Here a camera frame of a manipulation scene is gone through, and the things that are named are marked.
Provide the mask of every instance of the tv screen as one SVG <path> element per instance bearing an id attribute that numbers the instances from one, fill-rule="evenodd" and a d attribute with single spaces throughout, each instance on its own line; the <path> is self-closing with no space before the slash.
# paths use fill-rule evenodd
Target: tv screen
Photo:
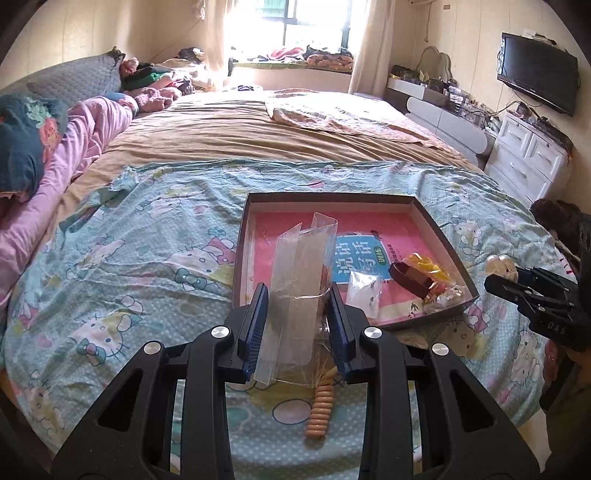
<path id="1" fill-rule="evenodd" d="M 564 50 L 503 33 L 496 77 L 557 112 L 574 115 L 579 64 Z"/>

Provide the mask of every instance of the cardboard box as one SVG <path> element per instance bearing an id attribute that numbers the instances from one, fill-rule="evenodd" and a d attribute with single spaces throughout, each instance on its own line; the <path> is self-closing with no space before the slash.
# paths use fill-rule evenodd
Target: cardboard box
<path id="1" fill-rule="evenodd" d="M 277 236 L 302 222 L 308 228 L 314 212 L 339 222 L 332 281 L 346 298 L 349 270 L 377 273 L 384 280 L 380 314 L 374 325 L 402 329 L 460 315 L 478 291 L 450 242 L 421 203 L 411 196 L 372 193 L 251 193 L 246 198 L 236 250 L 233 306 L 250 302 L 256 284 L 270 286 Z M 389 276 L 393 261 L 412 252 L 428 256 L 469 298 L 451 308 L 422 314 L 422 301 Z"/>

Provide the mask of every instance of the black tv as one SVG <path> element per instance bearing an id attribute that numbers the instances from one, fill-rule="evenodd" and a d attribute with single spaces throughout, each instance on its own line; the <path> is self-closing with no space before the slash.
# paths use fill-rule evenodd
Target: black tv
<path id="1" fill-rule="evenodd" d="M 557 112 L 574 115 L 579 63 L 567 51 L 503 33 L 496 77 Z"/>

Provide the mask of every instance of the peach coiled cord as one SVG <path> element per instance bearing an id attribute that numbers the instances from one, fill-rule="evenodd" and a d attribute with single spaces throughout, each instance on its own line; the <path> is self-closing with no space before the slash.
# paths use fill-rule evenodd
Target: peach coiled cord
<path id="1" fill-rule="evenodd" d="M 336 367 L 327 371 L 318 382 L 314 392 L 314 403 L 308 423 L 306 424 L 305 435 L 309 438 L 322 438 L 326 434 L 329 426 L 330 412 L 332 411 L 335 400 L 335 388 L 333 378 L 337 373 Z"/>

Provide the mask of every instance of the metal bolt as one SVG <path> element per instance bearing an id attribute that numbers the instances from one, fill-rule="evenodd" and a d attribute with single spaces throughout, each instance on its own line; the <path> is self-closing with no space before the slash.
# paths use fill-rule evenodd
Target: metal bolt
<path id="1" fill-rule="evenodd" d="M 224 327 L 224 325 L 220 325 L 212 329 L 212 337 L 224 338 L 228 335 L 230 335 L 230 329 L 228 327 Z"/>
<path id="2" fill-rule="evenodd" d="M 377 327 L 367 327 L 364 331 L 363 334 L 367 337 L 367 338 L 380 338 L 382 336 L 382 330 L 380 330 Z"/>
<path id="3" fill-rule="evenodd" d="M 439 356 L 446 356 L 449 353 L 449 347 L 445 343 L 436 343 L 431 347 L 433 353 Z"/>
<path id="4" fill-rule="evenodd" d="M 150 342 L 144 345 L 144 353 L 147 353 L 148 355 L 154 355 L 155 353 L 158 353 L 160 349 L 161 346 L 158 342 Z"/>

